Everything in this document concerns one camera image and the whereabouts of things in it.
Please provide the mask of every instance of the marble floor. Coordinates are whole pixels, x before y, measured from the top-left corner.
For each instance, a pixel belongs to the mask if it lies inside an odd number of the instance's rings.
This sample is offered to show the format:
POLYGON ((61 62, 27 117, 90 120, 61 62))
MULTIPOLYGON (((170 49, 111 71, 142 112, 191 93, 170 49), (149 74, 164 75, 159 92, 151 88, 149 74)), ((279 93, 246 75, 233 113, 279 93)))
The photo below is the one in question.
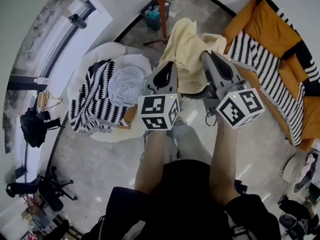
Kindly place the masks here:
MULTIPOLYGON (((168 0, 171 2, 168 32, 174 23, 188 17, 197 21, 198 33, 221 33, 231 17, 209 0, 168 0)), ((146 28, 143 21, 133 27, 121 43, 143 49, 156 65, 165 46, 161 43, 143 47, 142 43, 161 37, 161 31, 146 28)), ((217 126, 205 123, 206 112, 202 102, 185 100, 180 116, 194 127, 204 146, 212 154, 217 126)), ((132 188, 144 151, 144 138, 134 138, 117 143, 98 142, 75 133, 67 123, 58 142, 52 164, 58 174, 73 179, 70 190, 77 201, 62 198, 63 211, 82 232, 89 231, 104 215, 113 187, 132 188)), ((248 193, 260 195, 269 211, 279 216, 279 198, 288 191, 282 178, 286 161, 295 149, 285 140, 271 112, 266 110, 252 123, 239 129, 236 145, 236 178, 248 186, 248 193)))

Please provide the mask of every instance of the yellow towel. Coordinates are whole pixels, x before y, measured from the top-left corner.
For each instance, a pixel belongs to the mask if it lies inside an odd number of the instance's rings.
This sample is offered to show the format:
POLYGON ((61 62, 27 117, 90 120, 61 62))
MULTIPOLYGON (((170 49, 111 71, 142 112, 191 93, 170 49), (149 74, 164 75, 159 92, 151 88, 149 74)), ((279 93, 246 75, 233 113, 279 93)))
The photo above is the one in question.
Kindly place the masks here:
POLYGON ((227 40, 217 34, 197 35, 197 22, 188 18, 177 21, 159 64, 174 62, 178 71, 178 92, 196 94, 201 92, 208 81, 203 70, 201 55, 211 50, 223 54, 227 40))

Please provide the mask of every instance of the forearm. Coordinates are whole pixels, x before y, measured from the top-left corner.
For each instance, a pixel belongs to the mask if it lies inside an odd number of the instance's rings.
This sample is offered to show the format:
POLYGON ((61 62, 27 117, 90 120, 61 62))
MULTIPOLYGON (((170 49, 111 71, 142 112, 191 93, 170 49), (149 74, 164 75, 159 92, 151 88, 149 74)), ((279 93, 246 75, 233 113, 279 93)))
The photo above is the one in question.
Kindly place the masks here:
POLYGON ((210 189, 226 205, 238 196, 235 190, 237 130, 218 116, 218 132, 210 167, 210 189))
POLYGON ((164 170, 166 131, 152 131, 135 177, 134 188, 150 194, 160 183, 164 170))

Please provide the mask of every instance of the black backpack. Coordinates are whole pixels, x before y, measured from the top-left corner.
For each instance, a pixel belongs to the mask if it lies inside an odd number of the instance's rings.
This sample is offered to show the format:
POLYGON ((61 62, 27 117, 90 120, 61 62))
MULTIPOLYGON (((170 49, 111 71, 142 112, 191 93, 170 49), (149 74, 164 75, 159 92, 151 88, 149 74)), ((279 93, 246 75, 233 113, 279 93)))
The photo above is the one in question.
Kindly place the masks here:
POLYGON ((60 118, 45 122, 44 120, 50 120, 50 114, 48 111, 38 113, 34 108, 28 108, 28 110, 20 116, 21 130, 24 135, 24 139, 33 148, 40 148, 41 144, 45 142, 47 130, 53 130, 53 127, 59 128, 60 118))

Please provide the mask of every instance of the office chair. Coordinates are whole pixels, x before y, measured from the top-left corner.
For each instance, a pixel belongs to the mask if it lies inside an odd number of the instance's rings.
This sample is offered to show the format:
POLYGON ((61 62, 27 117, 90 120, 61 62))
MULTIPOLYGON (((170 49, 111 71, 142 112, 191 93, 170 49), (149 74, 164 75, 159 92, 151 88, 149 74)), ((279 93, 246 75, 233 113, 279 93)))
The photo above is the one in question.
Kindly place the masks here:
POLYGON ((6 186, 6 193, 14 198, 16 195, 21 194, 34 194, 39 190, 40 196, 51 207, 54 212, 59 212, 64 207, 59 197, 66 196, 72 201, 78 200, 76 196, 71 196, 63 190, 63 187, 73 184, 73 180, 67 182, 60 182, 56 174, 57 168, 51 167, 47 176, 43 177, 38 175, 33 181, 28 183, 9 183, 6 186))

